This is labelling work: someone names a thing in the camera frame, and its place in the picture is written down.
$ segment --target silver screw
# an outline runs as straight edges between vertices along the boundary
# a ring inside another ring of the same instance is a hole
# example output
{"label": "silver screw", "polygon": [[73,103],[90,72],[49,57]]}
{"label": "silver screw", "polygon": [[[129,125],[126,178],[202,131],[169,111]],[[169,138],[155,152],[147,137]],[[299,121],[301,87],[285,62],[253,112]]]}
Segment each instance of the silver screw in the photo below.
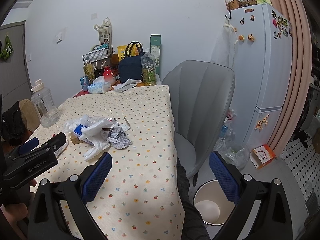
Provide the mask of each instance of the silver screw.
{"label": "silver screw", "polygon": [[276,185],[280,185],[280,184],[281,184],[281,180],[279,180],[279,179],[274,179],[273,182],[274,182]]}
{"label": "silver screw", "polygon": [[71,175],[69,178],[71,181],[76,181],[78,179],[78,175]]}
{"label": "silver screw", "polygon": [[47,179],[41,179],[40,184],[45,185],[47,184],[48,180]]}
{"label": "silver screw", "polygon": [[249,175],[249,174],[244,174],[244,175],[243,175],[243,178],[244,178],[246,181],[252,180],[252,177],[251,177],[251,175]]}

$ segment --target green box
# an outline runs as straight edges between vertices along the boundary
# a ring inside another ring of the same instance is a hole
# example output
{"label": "green box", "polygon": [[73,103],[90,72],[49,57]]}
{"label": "green box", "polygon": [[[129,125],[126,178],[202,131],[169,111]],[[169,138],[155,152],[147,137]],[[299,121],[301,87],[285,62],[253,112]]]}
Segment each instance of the green box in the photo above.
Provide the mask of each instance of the green box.
{"label": "green box", "polygon": [[161,35],[151,35],[150,37],[150,53],[156,57],[156,73],[160,73],[160,46]]}

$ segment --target gray chair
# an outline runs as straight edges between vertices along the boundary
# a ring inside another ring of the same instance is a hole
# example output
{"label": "gray chair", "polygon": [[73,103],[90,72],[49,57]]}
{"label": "gray chair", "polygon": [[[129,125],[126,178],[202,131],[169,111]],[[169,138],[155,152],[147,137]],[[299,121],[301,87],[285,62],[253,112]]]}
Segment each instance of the gray chair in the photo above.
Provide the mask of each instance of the gray chair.
{"label": "gray chair", "polygon": [[186,60],[170,71],[162,84],[169,85],[178,157],[195,186],[229,109],[235,74],[215,63]]}

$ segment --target refrigerator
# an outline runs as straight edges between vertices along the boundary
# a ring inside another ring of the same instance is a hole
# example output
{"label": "refrigerator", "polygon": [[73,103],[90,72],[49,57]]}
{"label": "refrigerator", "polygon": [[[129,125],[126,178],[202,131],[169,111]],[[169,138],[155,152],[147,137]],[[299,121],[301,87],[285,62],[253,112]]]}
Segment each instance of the refrigerator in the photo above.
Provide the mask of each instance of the refrigerator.
{"label": "refrigerator", "polygon": [[[234,57],[236,86],[230,108],[237,116],[232,128],[236,143],[252,150],[268,142],[284,104],[292,64],[291,24],[269,4],[235,9],[231,16],[236,34],[244,37]],[[268,122],[256,128],[264,118]]]}

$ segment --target chair backrest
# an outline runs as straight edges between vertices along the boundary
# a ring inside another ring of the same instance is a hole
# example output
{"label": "chair backrest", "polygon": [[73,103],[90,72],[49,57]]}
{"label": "chair backrest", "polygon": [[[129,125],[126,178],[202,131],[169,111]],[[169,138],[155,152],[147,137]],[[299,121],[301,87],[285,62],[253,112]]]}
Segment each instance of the chair backrest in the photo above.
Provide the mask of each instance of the chair backrest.
{"label": "chair backrest", "polygon": [[162,81],[169,85],[175,131],[195,147],[196,166],[213,150],[235,83],[232,69],[196,60],[180,63]]}

